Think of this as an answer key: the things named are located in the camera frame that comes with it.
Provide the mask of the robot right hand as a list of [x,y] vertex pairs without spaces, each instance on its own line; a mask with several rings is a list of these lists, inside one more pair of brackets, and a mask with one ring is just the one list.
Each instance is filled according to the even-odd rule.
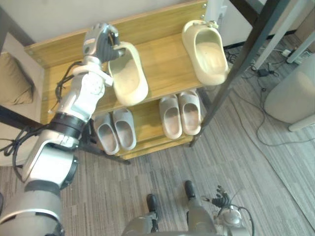
[[211,203],[219,208],[228,207],[231,205],[231,198],[224,188],[218,185],[216,197],[211,200]]

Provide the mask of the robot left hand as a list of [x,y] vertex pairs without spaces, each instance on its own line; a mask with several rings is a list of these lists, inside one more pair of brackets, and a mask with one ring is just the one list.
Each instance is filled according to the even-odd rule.
[[86,32],[83,42],[83,62],[98,65],[122,57],[126,50],[119,48],[119,32],[108,23],[97,23]]

